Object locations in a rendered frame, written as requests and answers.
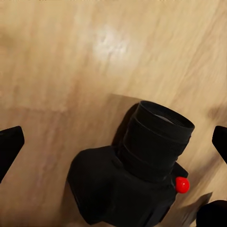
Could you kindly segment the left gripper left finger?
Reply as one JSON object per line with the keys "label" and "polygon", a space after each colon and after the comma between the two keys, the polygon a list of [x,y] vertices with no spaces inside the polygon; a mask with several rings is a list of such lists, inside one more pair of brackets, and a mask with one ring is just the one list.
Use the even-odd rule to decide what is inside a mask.
{"label": "left gripper left finger", "polygon": [[25,143],[20,126],[0,131],[0,183]]}

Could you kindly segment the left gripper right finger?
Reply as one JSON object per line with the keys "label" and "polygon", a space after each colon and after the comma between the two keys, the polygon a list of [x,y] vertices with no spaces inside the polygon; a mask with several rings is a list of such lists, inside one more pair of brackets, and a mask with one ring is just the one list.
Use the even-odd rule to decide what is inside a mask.
{"label": "left gripper right finger", "polygon": [[227,164],[227,128],[216,126],[212,143]]}

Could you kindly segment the digital camera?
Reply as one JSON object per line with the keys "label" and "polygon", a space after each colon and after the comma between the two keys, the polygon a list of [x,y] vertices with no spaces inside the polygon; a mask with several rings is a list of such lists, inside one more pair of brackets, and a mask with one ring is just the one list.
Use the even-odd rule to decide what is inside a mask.
{"label": "digital camera", "polygon": [[187,193],[188,172],[176,160],[195,125],[181,114],[140,101],[118,147],[81,151],[68,183],[84,220],[115,227],[154,227],[177,193]]}

